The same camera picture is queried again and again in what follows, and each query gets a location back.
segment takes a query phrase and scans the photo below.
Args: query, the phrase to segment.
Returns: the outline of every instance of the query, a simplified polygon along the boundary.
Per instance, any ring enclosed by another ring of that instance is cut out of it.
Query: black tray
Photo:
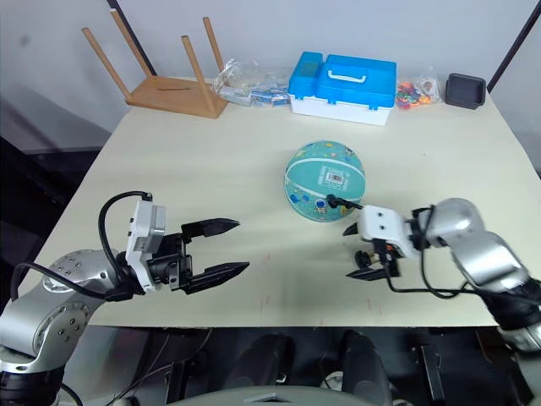
[[[445,103],[475,110],[484,104],[484,79],[465,74],[450,74],[445,86]]]

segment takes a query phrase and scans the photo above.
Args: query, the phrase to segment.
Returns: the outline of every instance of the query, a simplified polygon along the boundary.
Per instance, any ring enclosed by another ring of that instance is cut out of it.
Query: plastic bag
[[[231,103],[246,107],[289,104],[288,69],[265,69],[255,61],[231,59],[212,83],[212,90]]]
[[[401,80],[396,91],[396,105],[407,110],[411,107],[439,102],[440,82],[430,67],[426,74]]]

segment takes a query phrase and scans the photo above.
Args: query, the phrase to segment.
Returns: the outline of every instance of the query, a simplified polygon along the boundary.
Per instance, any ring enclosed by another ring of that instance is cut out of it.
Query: white box base
[[[291,109],[293,112],[309,116],[354,121],[356,123],[385,125],[389,112],[392,110],[389,107],[378,107],[377,110],[370,110],[366,105],[346,103],[344,101],[330,104],[326,99],[319,99],[314,96],[304,97],[303,100],[296,99],[295,95],[289,96],[291,97]]]

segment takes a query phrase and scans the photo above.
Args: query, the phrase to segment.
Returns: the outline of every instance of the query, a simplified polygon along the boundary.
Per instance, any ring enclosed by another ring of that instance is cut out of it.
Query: white wall
[[[159,74],[189,73],[180,35],[190,36],[207,75],[216,63],[201,18],[208,15],[224,59],[291,66],[302,51],[393,60],[410,70],[489,80],[536,0],[119,0]]]
[[[0,134],[26,153],[99,151],[111,135],[25,86],[0,96]]]
[[[492,97],[541,173],[541,20],[504,72]]]
[[[489,80],[536,0],[121,0],[158,74],[191,75],[188,34],[208,76],[216,64],[201,18],[210,16],[225,59],[293,66],[313,50],[395,60],[402,72],[431,64]],[[143,74],[108,14],[106,0],[2,0],[0,91],[24,85],[113,131],[128,111],[80,32],[89,26],[128,88]]]
[[[105,0],[2,0],[0,91],[25,108],[26,87],[105,130],[128,111],[81,32],[89,26],[128,87],[143,78]]]

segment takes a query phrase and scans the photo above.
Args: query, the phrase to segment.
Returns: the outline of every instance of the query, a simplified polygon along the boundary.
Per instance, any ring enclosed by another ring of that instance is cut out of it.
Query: wooden stool
[[[181,112],[183,114],[207,118],[218,118],[220,116],[221,112],[226,107],[227,101],[217,96],[210,89],[210,85],[205,82],[205,78],[201,73],[201,68],[199,67],[188,36],[182,36],[182,41],[197,81],[154,76],[146,65],[139,49],[135,46],[134,40],[128,33],[126,25],[122,22],[117,10],[112,9],[111,15],[146,75],[146,79],[131,93],[101,49],[100,44],[98,44],[92,31],[90,31],[89,28],[83,28],[82,31],[96,52],[98,58],[101,60],[101,63],[103,63],[103,66],[105,66],[105,69],[107,69],[107,72],[109,72],[112,79],[117,84],[118,89],[123,93],[126,103],[131,106],[155,108],[157,110],[165,110],[168,112]],[[210,46],[212,47],[216,63],[220,71],[222,71],[223,61],[209,18],[204,17],[203,23],[205,24],[206,33],[209,37]]]

